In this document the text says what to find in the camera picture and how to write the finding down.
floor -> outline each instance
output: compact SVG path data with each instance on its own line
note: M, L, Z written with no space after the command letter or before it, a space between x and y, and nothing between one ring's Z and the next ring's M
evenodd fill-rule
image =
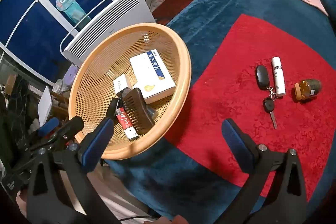
M156 23L167 25L179 12L193 0L153 0L151 11Z

space heater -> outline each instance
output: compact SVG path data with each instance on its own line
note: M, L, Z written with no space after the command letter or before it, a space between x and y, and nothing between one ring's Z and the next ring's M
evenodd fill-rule
M89 16L104 1L88 12L86 16ZM155 19L145 0L114 0L85 25L63 52L63 42L80 22L73 27L60 45L61 54L78 67L83 64L84 60L100 42L114 32L133 24L155 23Z

woven plastic basket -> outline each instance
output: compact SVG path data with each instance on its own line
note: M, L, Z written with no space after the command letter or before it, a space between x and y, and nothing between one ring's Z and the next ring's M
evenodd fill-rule
M176 89L172 96L151 104L159 115L155 126L134 142L128 141L120 124L115 125L103 159L122 160L135 156L154 145L171 127L185 102L191 77L190 56L183 40L166 26L142 23L124 28L101 42L81 66L71 89L69 118L80 116L84 129L76 135L81 142L105 117L106 110L116 97L113 80L125 73L131 84L134 76L130 57L157 49Z

metal key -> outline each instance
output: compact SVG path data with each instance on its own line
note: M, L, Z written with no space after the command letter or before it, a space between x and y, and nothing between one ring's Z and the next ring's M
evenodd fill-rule
M273 110L274 110L273 100L270 97L267 97L267 98L264 99L262 104L264 106L265 111L271 115L271 119L272 119L272 122L273 122L274 129L277 129L278 126L277 126L277 122L275 120L275 116L274 116L274 112L273 112Z

black key fob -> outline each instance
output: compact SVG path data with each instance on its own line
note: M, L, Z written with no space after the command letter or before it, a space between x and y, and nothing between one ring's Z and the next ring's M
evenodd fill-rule
M268 72L265 66L259 65L255 69L255 77L257 79L258 87L261 90L267 90L269 87Z
M270 97L265 98L262 104L267 113L271 113L274 110L274 102Z

